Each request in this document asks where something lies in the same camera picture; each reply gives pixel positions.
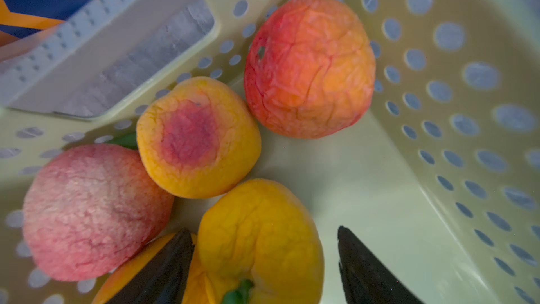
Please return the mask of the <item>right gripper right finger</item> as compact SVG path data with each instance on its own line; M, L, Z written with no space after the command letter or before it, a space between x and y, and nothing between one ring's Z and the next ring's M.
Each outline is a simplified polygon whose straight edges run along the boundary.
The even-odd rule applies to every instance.
M422 304L349 228L341 226L337 234L339 270L347 303Z

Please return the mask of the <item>orange topped yellow peach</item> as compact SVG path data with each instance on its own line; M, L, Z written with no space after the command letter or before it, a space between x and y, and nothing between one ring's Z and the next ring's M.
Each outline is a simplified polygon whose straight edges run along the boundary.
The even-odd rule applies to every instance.
M242 281L249 303L319 303L324 257L309 211L284 185L248 180L202 217L183 303L222 303Z

